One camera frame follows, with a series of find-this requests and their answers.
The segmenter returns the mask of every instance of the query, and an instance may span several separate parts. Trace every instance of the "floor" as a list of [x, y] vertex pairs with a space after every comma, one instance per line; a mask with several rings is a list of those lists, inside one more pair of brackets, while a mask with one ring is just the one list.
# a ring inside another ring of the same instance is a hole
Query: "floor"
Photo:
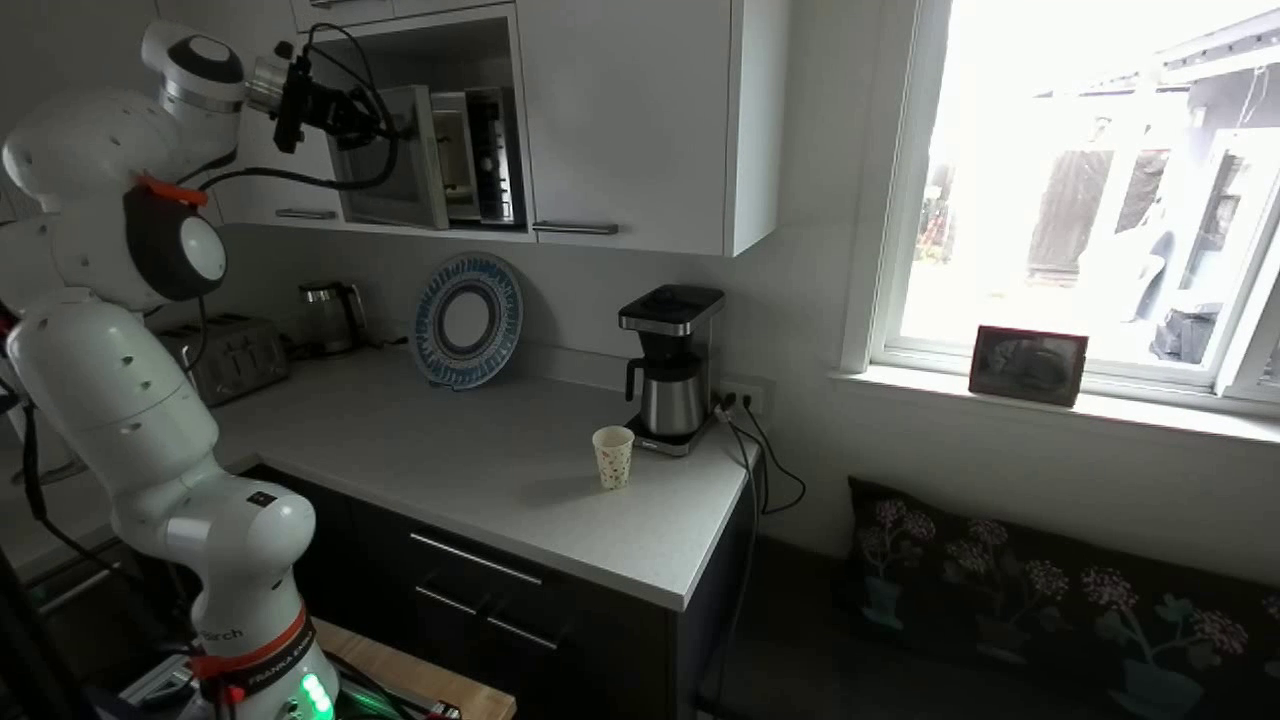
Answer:
[[831, 559], [755, 543], [751, 592], [723, 679], [700, 720], [1116, 720], [1112, 709], [1035, 687], [996, 664], [931, 661], [855, 636], [837, 609]]

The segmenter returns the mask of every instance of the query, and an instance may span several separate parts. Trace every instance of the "white cup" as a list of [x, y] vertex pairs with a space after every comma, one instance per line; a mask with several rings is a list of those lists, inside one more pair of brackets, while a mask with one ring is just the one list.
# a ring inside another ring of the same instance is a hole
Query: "white cup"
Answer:
[[635, 432], [605, 424], [593, 432], [600, 488], [626, 488], [631, 482]]

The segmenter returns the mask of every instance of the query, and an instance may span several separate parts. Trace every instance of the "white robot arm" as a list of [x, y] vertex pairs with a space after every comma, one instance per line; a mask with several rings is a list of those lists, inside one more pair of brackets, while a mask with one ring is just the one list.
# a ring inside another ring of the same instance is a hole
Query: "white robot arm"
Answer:
[[82, 94], [36, 109], [5, 145], [42, 218], [0, 229], [0, 301], [21, 315], [9, 360], [107, 488], [124, 543], [187, 566], [204, 700], [240, 720], [333, 718], [335, 669], [311, 646], [293, 566], [317, 513], [304, 497], [230, 477], [215, 419], [139, 312], [225, 280], [225, 243], [185, 181], [236, 151], [240, 62], [213, 42], [149, 32], [162, 101]]

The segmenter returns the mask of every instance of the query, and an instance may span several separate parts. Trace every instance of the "coffee maker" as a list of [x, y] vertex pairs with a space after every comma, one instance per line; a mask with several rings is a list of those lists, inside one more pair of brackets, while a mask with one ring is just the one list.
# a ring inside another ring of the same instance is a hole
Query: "coffee maker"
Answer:
[[709, 424], [709, 320], [722, 307], [722, 287], [661, 285], [655, 294], [626, 304], [615, 326], [639, 335], [628, 360], [628, 400], [639, 398], [631, 432], [639, 449], [685, 455]]

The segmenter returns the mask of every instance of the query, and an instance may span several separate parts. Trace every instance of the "window sill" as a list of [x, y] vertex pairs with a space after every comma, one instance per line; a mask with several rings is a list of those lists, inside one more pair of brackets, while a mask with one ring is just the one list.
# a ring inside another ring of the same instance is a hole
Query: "window sill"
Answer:
[[1178, 406], [1120, 400], [1120, 398], [1095, 398], [1095, 393], [1079, 393], [1075, 410], [1058, 410], [1058, 406], [1030, 406], [1030, 400], [1005, 400], [1005, 398], [972, 398], [968, 375], [889, 368], [889, 365], [871, 365], [864, 371], [837, 375], [837, 381], [859, 383], [859, 388], [940, 398], [972, 413], [1049, 416], [1049, 419], [1059, 416], [1059, 419], [1083, 419], [1083, 424], [1187, 432], [1202, 440], [1280, 446], [1280, 419], [1233, 416], [1214, 410], [1178, 410]]

